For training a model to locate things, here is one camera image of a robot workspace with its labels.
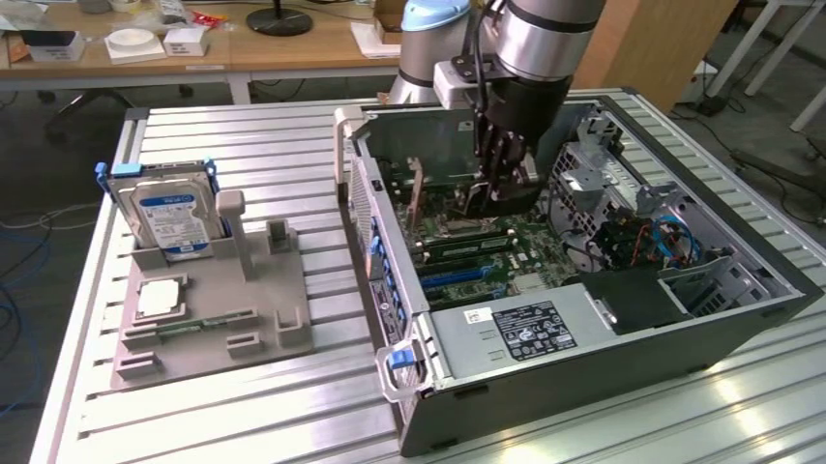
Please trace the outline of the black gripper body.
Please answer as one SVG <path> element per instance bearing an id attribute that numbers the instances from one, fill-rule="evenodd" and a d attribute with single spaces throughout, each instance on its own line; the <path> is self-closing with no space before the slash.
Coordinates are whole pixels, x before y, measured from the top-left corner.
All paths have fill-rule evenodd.
<path id="1" fill-rule="evenodd" d="M 512 132 L 525 141 L 537 141 L 552 126 L 570 83 L 570 76 L 549 82 L 520 77 L 496 79 L 482 112 L 482 130 Z"/>

